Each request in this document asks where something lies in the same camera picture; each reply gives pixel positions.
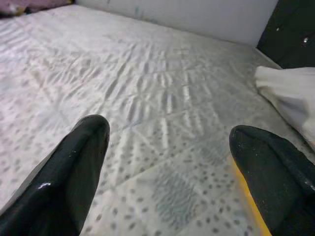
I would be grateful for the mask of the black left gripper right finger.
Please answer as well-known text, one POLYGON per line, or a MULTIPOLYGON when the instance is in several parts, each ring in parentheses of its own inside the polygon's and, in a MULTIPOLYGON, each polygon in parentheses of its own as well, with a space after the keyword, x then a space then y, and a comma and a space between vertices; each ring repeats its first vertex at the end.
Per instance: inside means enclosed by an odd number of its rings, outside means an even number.
POLYGON ((290 141, 247 125, 229 147, 253 217, 265 236, 315 234, 315 166, 290 141))

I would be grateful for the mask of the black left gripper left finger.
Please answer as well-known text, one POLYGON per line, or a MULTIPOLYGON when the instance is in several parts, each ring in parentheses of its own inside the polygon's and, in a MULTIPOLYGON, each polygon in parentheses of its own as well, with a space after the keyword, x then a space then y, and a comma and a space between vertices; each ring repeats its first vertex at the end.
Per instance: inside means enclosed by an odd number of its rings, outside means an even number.
POLYGON ((1 235, 79 235, 99 183, 109 137, 110 125, 103 116, 79 120, 1 209, 1 235))

